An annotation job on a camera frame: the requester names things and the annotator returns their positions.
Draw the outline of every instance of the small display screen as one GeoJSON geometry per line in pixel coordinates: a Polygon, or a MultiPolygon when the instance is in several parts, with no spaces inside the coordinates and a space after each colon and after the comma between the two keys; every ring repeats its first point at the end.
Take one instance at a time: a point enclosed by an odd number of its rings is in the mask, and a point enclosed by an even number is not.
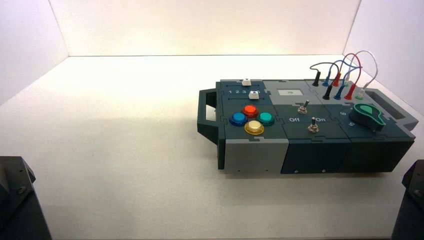
{"type": "Polygon", "coordinates": [[[280,96],[302,96],[303,93],[300,89],[279,89],[280,96]]]}

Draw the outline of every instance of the blue button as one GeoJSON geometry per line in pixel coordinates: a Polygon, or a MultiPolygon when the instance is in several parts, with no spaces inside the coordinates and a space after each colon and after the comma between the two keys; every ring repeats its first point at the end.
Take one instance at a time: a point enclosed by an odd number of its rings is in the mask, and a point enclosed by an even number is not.
{"type": "Polygon", "coordinates": [[[241,112],[234,113],[229,119],[229,122],[235,126],[243,126],[247,121],[247,117],[241,112]]]}
{"type": "Polygon", "coordinates": [[[262,112],[257,117],[257,120],[264,126],[270,126],[274,124],[273,116],[269,112],[262,112]]]}

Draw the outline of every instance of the white wall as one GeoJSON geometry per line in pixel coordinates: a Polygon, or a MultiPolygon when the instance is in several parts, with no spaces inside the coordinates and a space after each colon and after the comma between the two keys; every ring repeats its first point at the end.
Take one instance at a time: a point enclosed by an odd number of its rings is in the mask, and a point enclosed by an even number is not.
{"type": "Polygon", "coordinates": [[[0,0],[0,105],[67,56],[48,0],[0,0]]]}
{"type": "Polygon", "coordinates": [[[376,56],[377,80],[424,114],[424,1],[362,0],[344,53],[360,49],[376,56]]]}
{"type": "Polygon", "coordinates": [[[359,0],[50,0],[71,56],[341,54],[359,0]]]}

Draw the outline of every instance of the black plug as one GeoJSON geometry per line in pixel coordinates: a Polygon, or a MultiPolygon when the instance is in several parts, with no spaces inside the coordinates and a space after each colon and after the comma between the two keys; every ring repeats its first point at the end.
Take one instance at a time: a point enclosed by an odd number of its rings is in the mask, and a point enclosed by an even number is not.
{"type": "Polygon", "coordinates": [[[313,81],[312,86],[318,87],[318,81],[320,81],[321,72],[317,71],[315,76],[315,81],[313,81]]]}
{"type": "Polygon", "coordinates": [[[330,99],[330,93],[331,93],[332,89],[333,89],[333,85],[332,84],[328,85],[327,91],[325,92],[325,95],[322,96],[322,98],[325,99],[325,100],[329,100],[330,99]]]}

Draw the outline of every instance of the black cable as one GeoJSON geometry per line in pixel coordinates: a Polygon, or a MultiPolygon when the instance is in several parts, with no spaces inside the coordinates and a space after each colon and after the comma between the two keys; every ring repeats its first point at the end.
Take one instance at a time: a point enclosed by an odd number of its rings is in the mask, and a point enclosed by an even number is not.
{"type": "Polygon", "coordinates": [[[329,61],[318,62],[318,63],[310,66],[309,69],[310,70],[317,70],[319,72],[318,69],[312,68],[312,67],[315,67],[316,65],[320,65],[320,64],[331,64],[331,65],[334,65],[337,68],[337,72],[339,72],[339,66],[337,66],[337,64],[335,64],[334,62],[329,62],[329,61]]]}

